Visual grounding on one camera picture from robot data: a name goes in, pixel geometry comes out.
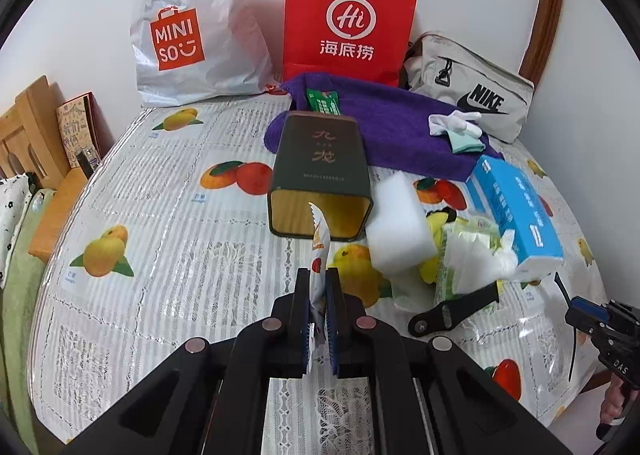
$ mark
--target blue box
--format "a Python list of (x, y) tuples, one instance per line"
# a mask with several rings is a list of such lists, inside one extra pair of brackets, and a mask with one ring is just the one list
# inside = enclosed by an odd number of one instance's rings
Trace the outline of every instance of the blue box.
[(564, 260), (562, 245), (538, 194), (518, 168), (482, 155), (466, 180), (476, 210), (492, 215), (500, 228), (513, 229), (516, 275), (509, 281), (542, 279)]

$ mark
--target white foam block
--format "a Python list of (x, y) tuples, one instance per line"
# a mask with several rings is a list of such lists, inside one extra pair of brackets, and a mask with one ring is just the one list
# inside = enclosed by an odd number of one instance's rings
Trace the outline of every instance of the white foam block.
[(422, 203), (404, 172), (376, 184), (372, 195), (366, 230), (374, 268), (388, 278), (437, 255)]

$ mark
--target purple towel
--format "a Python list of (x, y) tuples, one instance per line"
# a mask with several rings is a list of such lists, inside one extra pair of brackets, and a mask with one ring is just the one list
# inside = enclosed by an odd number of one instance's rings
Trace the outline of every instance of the purple towel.
[[(298, 110), (308, 110), (306, 90), (335, 91), (340, 111), (355, 118), (360, 127), (367, 162), (418, 175), (465, 181), (479, 153), (453, 154), (447, 136), (429, 134), (431, 114), (449, 115), (455, 106), (400, 88), (331, 76), (324, 72), (300, 74), (281, 87), (293, 97)], [(264, 145), (278, 150), (287, 112), (274, 118), (264, 135)], [(483, 153), (502, 158), (487, 136), (480, 139)]]

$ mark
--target nike bag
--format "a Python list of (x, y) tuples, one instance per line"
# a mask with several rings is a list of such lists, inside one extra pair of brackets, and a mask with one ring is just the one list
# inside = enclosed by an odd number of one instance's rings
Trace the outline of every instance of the nike bag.
[(134, 0), (130, 36), (145, 107), (259, 94), (271, 77), (244, 0)]
[(328, 72), (398, 86), (416, 0), (286, 0), (284, 79)]
[(412, 92), (463, 112), (480, 112), (482, 131), (505, 142), (517, 138), (527, 119), (533, 83), (437, 32), (420, 36), (407, 53), (412, 54), (404, 64)]

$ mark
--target green blanket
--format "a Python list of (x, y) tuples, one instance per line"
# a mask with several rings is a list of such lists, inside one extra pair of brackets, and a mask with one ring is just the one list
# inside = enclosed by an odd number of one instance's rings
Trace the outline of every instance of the green blanket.
[(31, 319), (45, 264), (32, 257), (28, 248), (54, 193), (52, 190), (40, 190), (33, 196), (15, 244), (4, 291), (0, 291), (0, 339), (4, 354), (0, 372), (5, 372), (0, 373), (0, 402), (5, 414), (15, 424), (22, 441), (36, 455), (48, 452), (49, 449), (41, 445), (40, 429), (43, 427), (32, 414), (27, 390), (27, 359)]

